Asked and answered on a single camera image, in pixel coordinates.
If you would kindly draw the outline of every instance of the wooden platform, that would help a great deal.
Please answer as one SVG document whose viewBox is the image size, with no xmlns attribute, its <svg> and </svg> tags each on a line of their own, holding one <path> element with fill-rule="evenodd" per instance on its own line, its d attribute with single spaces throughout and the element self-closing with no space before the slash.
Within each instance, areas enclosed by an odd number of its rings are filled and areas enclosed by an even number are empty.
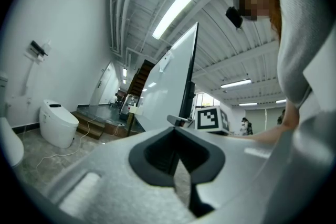
<svg viewBox="0 0 336 224">
<path fill-rule="evenodd" d="M 105 129 L 104 123 L 98 121 L 92 121 L 92 119 L 84 116 L 79 112 L 72 112 L 71 114 L 74 115 L 79 121 L 77 132 L 86 134 L 89 131 L 88 128 L 88 122 L 89 122 L 90 132 L 88 133 L 88 136 L 97 140 L 101 137 Z"/>
</svg>

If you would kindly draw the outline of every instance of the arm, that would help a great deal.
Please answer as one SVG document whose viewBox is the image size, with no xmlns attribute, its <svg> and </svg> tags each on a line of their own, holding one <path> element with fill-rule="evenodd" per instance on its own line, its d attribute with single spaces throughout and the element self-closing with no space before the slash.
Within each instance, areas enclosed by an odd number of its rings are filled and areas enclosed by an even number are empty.
<svg viewBox="0 0 336 224">
<path fill-rule="evenodd" d="M 242 139 L 254 139 L 257 141 L 274 144 L 280 138 L 282 132 L 287 130 L 294 130 L 299 125 L 299 110 L 287 100 L 285 116 L 282 124 L 262 133 L 248 135 L 248 136 L 234 136 Z"/>
</svg>

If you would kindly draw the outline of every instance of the power cord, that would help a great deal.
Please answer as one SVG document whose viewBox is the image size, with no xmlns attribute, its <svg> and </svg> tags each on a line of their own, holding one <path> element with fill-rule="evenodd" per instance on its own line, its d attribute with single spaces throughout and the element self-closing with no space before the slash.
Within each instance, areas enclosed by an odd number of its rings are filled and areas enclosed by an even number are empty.
<svg viewBox="0 0 336 224">
<path fill-rule="evenodd" d="M 36 169 L 36 172 L 37 172 L 39 178 L 41 179 L 41 181 L 42 181 L 44 184 L 47 184 L 47 183 L 44 182 L 44 181 L 42 180 L 42 177 L 41 177 L 41 175 L 40 175 L 40 173 L 38 172 L 38 169 L 37 169 L 38 166 L 42 163 L 42 161 L 43 161 L 44 159 L 53 158 L 53 157 L 56 157 L 56 156 L 65 157 L 65 156 L 70 156 L 70 155 L 72 155 L 72 154 L 77 153 L 77 152 L 79 151 L 79 149 L 80 149 L 80 144 L 81 144 L 81 142 L 82 142 L 82 138 L 84 138 L 85 136 L 87 136 L 87 135 L 90 133 L 89 122 L 94 121 L 94 120 L 97 119 L 97 118 L 99 118 L 99 117 L 96 117 L 96 118 L 94 118 L 93 120 L 88 121 L 88 129 L 89 129 L 89 131 L 88 131 L 85 135 L 83 135 L 83 136 L 80 138 L 80 140 L 79 140 L 79 144 L 78 144 L 78 148 L 77 148 L 77 150 L 76 150 L 75 152 L 68 153 L 68 154 L 65 154 L 65 155 L 54 154 L 54 155 L 52 155 L 52 156 L 43 157 L 43 158 L 40 160 L 40 162 L 38 163 L 38 165 L 36 165 L 35 169 Z"/>
</svg>

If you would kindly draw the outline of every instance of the door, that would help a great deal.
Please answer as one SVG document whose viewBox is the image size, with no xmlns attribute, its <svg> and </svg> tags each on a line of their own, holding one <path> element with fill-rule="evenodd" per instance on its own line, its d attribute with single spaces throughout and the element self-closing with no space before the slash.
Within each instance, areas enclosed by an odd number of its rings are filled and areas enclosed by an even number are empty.
<svg viewBox="0 0 336 224">
<path fill-rule="evenodd" d="M 93 92 L 93 95 L 91 97 L 90 105 L 99 105 L 101 96 L 103 95 L 105 87 L 110 79 L 111 69 L 112 69 L 112 63 L 109 63 L 103 75 L 101 76 L 101 78 L 97 83 L 95 91 Z"/>
</svg>

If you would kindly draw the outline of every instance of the floor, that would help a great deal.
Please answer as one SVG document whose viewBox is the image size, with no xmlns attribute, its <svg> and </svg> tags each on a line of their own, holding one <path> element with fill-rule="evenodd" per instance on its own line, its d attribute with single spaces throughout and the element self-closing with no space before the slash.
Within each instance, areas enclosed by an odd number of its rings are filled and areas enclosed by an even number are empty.
<svg viewBox="0 0 336 224">
<path fill-rule="evenodd" d="M 90 153 L 94 148 L 102 143 L 120 139 L 119 137 L 109 134 L 103 134 L 99 140 L 85 136 L 81 140 L 81 145 L 77 153 L 65 157 L 55 156 L 53 158 L 44 159 L 36 169 L 36 166 L 43 157 L 52 156 L 54 154 L 66 155 L 75 152 L 79 145 L 79 140 L 83 136 L 76 133 L 69 148 L 58 148 L 49 144 L 40 133 L 40 129 L 35 129 L 23 134 L 18 134 L 24 144 L 24 158 L 21 163 L 14 168 L 18 177 L 25 183 L 35 187 L 42 192 L 46 185 L 63 169 L 70 164 L 79 160 L 86 154 Z"/>
<path fill-rule="evenodd" d="M 109 123 L 117 126 L 118 124 L 124 124 L 125 128 L 127 128 L 127 121 L 119 119 L 119 108 L 114 108 L 109 105 L 95 105 L 95 106 L 86 106 L 77 109 L 77 112 L 94 119 L 96 121 L 102 123 Z M 136 122 L 133 122 L 132 131 L 142 133 L 144 130 L 142 127 Z"/>
</svg>

